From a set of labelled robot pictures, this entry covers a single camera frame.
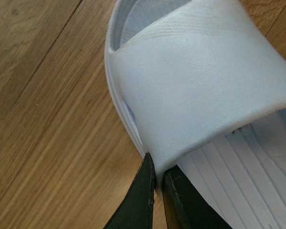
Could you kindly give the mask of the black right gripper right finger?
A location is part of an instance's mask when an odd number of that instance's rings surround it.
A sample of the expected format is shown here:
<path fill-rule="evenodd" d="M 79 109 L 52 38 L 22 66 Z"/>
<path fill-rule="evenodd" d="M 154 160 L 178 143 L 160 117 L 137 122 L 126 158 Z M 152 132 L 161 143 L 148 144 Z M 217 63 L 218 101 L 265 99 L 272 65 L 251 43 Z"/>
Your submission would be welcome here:
<path fill-rule="evenodd" d="M 226 228 L 226 221 L 204 200 L 179 167 L 165 172 L 162 191 L 169 229 Z"/>

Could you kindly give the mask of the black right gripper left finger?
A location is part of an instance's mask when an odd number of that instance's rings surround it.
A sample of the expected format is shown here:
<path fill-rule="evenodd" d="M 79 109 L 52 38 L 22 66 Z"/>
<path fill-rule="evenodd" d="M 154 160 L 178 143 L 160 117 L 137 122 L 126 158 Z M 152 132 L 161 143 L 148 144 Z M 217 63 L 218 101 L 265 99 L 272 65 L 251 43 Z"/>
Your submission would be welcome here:
<path fill-rule="evenodd" d="M 151 229 L 154 185 L 154 164 L 150 153 L 146 153 L 127 194 L 104 227 L 106 229 Z"/>

